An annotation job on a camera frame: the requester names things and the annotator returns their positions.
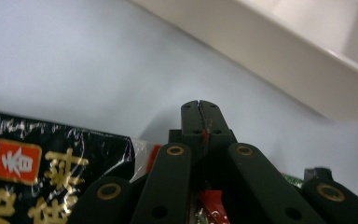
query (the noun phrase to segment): white box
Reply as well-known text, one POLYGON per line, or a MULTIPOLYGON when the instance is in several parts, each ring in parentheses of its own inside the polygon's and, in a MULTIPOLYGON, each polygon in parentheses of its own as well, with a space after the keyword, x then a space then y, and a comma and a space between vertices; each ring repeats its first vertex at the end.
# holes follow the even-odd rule
MULTIPOLYGON (((296 28, 284 18, 281 20, 266 1, 260 1, 264 6, 250 0, 132 1, 322 115, 336 120, 358 120, 358 63, 297 29, 301 26, 296 28)), ((356 13, 347 16, 356 17, 356 13)), ((344 35, 355 30, 351 28, 344 35)))

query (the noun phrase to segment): white table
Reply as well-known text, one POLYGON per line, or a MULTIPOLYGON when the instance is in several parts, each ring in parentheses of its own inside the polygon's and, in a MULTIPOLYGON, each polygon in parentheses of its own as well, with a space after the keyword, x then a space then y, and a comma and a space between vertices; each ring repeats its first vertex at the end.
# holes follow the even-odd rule
POLYGON ((280 171, 327 166, 358 194, 358 122, 320 116, 128 1, 0 3, 1 112, 165 143, 200 99, 280 171))

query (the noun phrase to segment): red component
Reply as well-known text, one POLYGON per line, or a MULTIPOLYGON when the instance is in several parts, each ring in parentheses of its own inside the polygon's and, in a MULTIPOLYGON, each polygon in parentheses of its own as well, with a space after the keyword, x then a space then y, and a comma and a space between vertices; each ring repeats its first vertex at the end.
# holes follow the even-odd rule
POLYGON ((209 133, 205 129, 202 130, 202 141, 204 144, 209 143, 209 133))
POLYGON ((208 217, 217 224, 229 224, 225 207, 222 204, 222 190, 205 190, 200 194, 200 200, 208 210, 208 217))
POLYGON ((157 153, 161 145, 154 145, 152 151, 150 152, 149 160, 147 161, 146 172, 149 173, 152 170, 153 163, 156 160, 157 153))

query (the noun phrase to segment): snack package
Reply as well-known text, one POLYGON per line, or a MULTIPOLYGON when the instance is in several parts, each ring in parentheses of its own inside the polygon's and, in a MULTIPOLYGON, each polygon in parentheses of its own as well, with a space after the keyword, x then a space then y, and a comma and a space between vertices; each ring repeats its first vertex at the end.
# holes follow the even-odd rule
POLYGON ((66 223, 93 181, 134 165, 129 137, 0 114, 0 223, 66 223))

